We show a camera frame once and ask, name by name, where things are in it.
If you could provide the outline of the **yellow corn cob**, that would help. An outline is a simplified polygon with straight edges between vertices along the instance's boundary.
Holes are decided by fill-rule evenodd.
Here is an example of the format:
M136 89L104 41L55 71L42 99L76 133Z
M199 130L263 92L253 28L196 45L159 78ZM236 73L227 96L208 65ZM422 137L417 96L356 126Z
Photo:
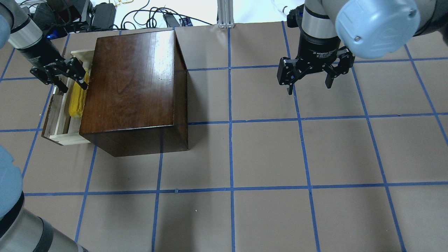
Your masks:
M76 82L73 84L68 107L70 117L81 118L83 116L87 92L87 90L81 88Z

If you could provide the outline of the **light wooden drawer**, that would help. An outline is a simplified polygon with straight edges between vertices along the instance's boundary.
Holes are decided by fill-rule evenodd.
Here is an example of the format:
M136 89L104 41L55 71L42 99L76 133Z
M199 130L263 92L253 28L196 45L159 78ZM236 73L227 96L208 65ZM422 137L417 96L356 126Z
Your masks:
M81 117L72 117L69 106L72 103L72 94L80 86L72 78L59 76L59 80L68 88L66 93L54 88L46 112L41 137L57 145L80 145L89 141L79 134Z

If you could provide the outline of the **dark wooden drawer cabinet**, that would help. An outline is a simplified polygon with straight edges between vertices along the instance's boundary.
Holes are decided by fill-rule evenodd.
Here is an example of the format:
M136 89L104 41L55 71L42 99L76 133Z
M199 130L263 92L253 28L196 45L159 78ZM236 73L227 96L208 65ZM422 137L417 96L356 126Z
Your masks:
M114 157L186 151L187 97L174 30L98 38L79 134Z

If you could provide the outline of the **black power adapter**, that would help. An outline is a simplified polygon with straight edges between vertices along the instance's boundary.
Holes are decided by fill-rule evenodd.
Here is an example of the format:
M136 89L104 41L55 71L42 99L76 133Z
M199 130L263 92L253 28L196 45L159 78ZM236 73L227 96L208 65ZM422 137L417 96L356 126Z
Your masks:
M116 7L113 3L100 3L94 7L91 25L101 29L109 29L114 25Z

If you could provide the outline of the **aluminium frame post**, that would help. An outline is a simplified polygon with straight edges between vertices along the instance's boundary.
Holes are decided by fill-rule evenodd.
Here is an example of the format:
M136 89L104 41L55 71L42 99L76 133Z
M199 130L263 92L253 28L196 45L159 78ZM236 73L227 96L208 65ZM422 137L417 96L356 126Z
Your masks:
M217 15L219 28L234 28L233 0L217 0Z

